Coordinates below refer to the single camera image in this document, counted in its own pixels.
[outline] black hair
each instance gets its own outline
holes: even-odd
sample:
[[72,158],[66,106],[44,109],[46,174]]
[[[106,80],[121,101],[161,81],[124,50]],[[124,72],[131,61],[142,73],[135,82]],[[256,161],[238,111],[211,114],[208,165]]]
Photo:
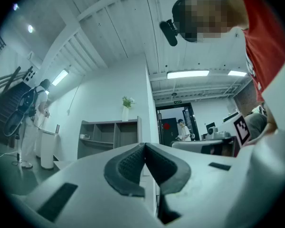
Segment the black hair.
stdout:
[[197,26],[192,18],[186,19],[186,0],[177,0],[172,7],[173,22],[180,35],[189,42],[197,41]]
[[40,84],[41,87],[43,87],[44,89],[48,89],[51,85],[51,81],[49,81],[47,78],[45,80],[43,80]]

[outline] sneaker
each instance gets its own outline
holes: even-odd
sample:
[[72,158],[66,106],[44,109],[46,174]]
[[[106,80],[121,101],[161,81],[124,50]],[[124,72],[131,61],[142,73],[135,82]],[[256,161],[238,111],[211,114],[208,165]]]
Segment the sneaker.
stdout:
[[24,169],[31,169],[33,167],[33,165],[27,161],[23,161],[21,164],[21,167]]

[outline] white vase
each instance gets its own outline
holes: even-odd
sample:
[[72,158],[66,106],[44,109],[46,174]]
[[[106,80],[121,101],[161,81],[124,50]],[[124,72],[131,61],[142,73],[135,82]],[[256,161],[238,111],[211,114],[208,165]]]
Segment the white vase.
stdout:
[[126,106],[123,106],[123,122],[127,122],[129,120],[129,108]]

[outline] staircase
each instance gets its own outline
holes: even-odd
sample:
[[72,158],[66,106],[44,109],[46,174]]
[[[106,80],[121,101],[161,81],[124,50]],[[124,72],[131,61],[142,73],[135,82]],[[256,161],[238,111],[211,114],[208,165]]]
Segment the staircase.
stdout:
[[12,87],[6,93],[0,96],[0,142],[7,144],[9,138],[3,134],[3,127],[8,117],[16,110],[18,102],[22,95],[29,91],[30,87],[25,83]]

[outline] white trash can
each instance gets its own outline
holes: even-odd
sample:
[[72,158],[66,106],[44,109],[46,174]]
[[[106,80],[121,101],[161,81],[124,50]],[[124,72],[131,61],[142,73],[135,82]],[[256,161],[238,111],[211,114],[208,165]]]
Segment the white trash can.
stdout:
[[57,133],[51,133],[45,130],[41,130],[41,167],[43,169],[54,168],[54,148],[56,144]]

